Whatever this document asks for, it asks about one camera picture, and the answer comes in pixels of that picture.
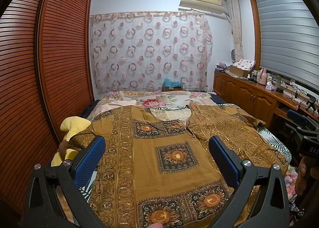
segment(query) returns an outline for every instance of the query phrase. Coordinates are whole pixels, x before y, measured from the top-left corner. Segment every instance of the wooden countertop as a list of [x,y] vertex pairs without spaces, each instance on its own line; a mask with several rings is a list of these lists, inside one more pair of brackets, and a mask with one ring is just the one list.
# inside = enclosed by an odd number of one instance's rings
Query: wooden countertop
[[[221,73],[221,74],[226,75],[226,76],[231,77],[231,78],[234,78],[231,75],[228,75],[227,73]],[[266,89],[266,87],[264,85],[260,85],[258,83],[253,83],[253,82],[250,82],[247,80],[241,80],[238,78],[236,78],[236,80],[240,83],[251,86],[251,87],[255,88],[256,90],[261,91],[261,92],[275,98],[276,100],[282,102],[286,106],[295,110],[296,104],[290,98],[286,97],[286,94],[278,93],[276,91],[269,91]],[[301,105],[301,107],[299,107],[298,113],[300,113],[304,116],[309,116],[313,120],[318,121],[318,119],[319,119],[318,113],[317,112],[312,113],[312,109],[309,109],[309,110],[310,110],[310,112],[306,111],[306,107],[304,105]]]

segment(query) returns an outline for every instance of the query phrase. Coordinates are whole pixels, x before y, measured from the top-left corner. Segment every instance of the wooden window frame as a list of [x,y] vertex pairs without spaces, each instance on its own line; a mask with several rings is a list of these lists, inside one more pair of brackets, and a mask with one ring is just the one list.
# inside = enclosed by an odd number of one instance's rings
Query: wooden window frame
[[255,31],[255,70],[260,68],[261,55],[261,37],[260,37],[260,23],[256,0],[250,0],[251,9],[253,11],[254,31]]

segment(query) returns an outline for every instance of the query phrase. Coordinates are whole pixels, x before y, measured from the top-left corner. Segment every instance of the window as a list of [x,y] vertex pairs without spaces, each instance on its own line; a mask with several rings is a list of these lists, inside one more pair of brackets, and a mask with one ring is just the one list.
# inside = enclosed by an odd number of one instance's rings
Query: window
[[319,90],[319,27],[304,2],[251,1],[254,23],[257,12],[260,27],[260,46],[256,45],[255,52],[255,56],[260,54],[260,67]]

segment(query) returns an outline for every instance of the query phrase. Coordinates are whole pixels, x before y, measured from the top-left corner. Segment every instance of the yellow plush toy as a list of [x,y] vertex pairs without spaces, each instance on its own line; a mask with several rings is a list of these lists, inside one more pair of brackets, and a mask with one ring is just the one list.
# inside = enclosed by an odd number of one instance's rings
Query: yellow plush toy
[[[68,133],[64,136],[63,140],[69,141],[72,136],[78,134],[80,131],[84,131],[90,124],[91,122],[89,120],[78,116],[65,118],[64,121],[61,123],[60,130],[68,131]],[[72,160],[77,154],[78,151],[67,149],[65,159]],[[60,153],[57,152],[52,159],[51,167],[59,166],[61,163],[62,158],[60,156]]]

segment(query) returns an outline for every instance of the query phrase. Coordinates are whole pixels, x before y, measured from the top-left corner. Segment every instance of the air conditioner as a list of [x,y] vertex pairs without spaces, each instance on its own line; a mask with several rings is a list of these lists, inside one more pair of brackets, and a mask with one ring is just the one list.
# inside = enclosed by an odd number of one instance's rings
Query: air conditioner
[[219,15],[225,11],[221,0],[181,0],[180,6],[209,11]]

